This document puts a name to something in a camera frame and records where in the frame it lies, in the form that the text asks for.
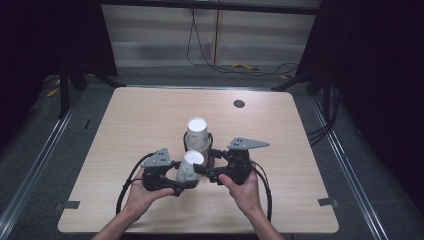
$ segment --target gray carpet floor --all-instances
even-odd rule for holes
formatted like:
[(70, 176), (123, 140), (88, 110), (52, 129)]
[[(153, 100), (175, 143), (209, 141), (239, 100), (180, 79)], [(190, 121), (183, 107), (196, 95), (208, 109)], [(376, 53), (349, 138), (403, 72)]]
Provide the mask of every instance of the gray carpet floor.
[[(265, 72), (272, 72), (276, 66), (263, 66), (262, 69)], [(279, 72), (290, 69), (290, 66), (284, 66), (279, 69)], [(118, 73), (119, 78), (116, 80), (122, 83), (157, 87), (269, 89), (287, 81), (281, 79), (280, 75), (252, 77), (220, 73), (207, 66), (119, 68)], [(57, 224), (62, 212), (55, 210), (57, 203), (68, 200), (114, 91), (114, 88), (95, 77), (87, 76), (87, 81), (89, 84), (82, 92), (80, 101), (75, 102), (77, 104), (75, 112), (48, 159), (8, 239), (90, 239), (93, 236), (92, 234), (59, 232)], [(306, 94), (306, 86), (307, 83), (297, 84), (288, 89), (288, 92), (294, 97), (305, 131), (311, 132), (321, 126), (311, 98)], [(45, 96), (52, 87), (52, 83), (45, 84), (44, 91), (40, 93), (26, 121), (1, 152), (1, 212), (24, 180), (58, 120), (59, 94), (52, 97)], [(71, 89), (71, 97), (76, 96), (77, 92)], [(340, 105), (334, 129), (381, 220), (388, 239), (424, 239), (422, 214), (415, 208), (384, 164), (375, 156), (366, 139), (361, 138), (343, 102)], [(334, 208), (340, 229), (334, 234), (283, 233), (283, 236), (286, 239), (305, 240), (374, 239), (327, 139), (322, 139), (312, 149), (329, 196), (340, 204)], [(256, 239), (253, 235), (125, 235), (123, 239), (216, 239), (218, 237)]]

